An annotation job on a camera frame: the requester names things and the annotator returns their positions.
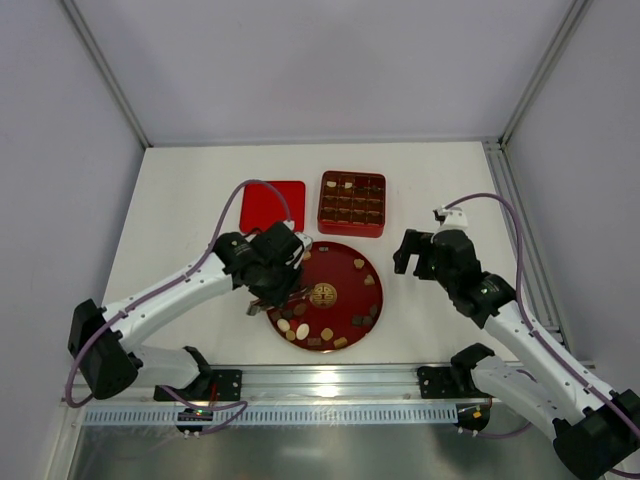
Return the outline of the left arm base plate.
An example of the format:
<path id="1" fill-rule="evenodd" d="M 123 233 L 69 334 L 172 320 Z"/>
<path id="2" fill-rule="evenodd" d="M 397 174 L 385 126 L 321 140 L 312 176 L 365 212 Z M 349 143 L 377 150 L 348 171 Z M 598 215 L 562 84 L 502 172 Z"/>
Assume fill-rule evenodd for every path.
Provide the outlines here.
<path id="1" fill-rule="evenodd" d="M 172 401 L 170 392 L 189 402 L 239 401 L 241 397 L 243 371 L 240 369 L 213 369 L 201 372 L 184 388 L 156 386 L 153 399 L 158 402 Z"/>

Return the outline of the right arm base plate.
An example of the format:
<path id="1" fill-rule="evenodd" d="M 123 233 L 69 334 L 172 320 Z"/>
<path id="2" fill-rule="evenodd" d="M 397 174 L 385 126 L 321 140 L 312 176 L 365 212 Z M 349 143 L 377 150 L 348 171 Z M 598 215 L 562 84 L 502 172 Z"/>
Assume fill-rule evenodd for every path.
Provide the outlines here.
<path id="1" fill-rule="evenodd" d="M 416 371 L 422 399 L 489 398 L 479 390 L 469 370 L 454 366 L 421 366 Z"/>

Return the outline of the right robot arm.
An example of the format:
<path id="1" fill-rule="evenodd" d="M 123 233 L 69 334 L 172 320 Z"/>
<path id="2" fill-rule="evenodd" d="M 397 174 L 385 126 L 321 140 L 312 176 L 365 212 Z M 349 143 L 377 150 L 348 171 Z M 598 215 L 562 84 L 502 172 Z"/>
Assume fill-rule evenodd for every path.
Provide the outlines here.
<path id="1" fill-rule="evenodd" d="M 598 479 L 639 449 L 639 396 L 619 392 L 576 360 L 522 304 L 501 276 L 482 269 L 467 218 L 457 208 L 434 212 L 435 232 L 405 231 L 394 271 L 433 281 L 459 314 L 504 345 L 518 372 L 495 352 L 474 344 L 452 357 L 461 384 L 501 400 L 541 431 L 561 463 L 579 479 Z"/>

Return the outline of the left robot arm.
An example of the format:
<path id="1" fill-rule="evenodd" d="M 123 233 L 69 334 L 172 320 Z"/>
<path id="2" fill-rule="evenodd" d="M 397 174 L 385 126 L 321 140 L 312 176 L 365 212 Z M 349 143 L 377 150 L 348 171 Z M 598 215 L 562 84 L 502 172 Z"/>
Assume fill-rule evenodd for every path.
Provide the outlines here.
<path id="1" fill-rule="evenodd" d="M 198 305 L 246 288 L 256 308 L 285 306 L 301 292 L 303 257 L 312 239 L 276 222 L 262 233 L 220 235 L 202 258 L 158 284 L 99 307 L 88 299 L 73 312 L 68 350 L 91 398 L 106 400 L 131 386 L 152 387 L 157 401 L 204 401 L 217 380 L 197 348 L 149 347 L 155 332 Z"/>

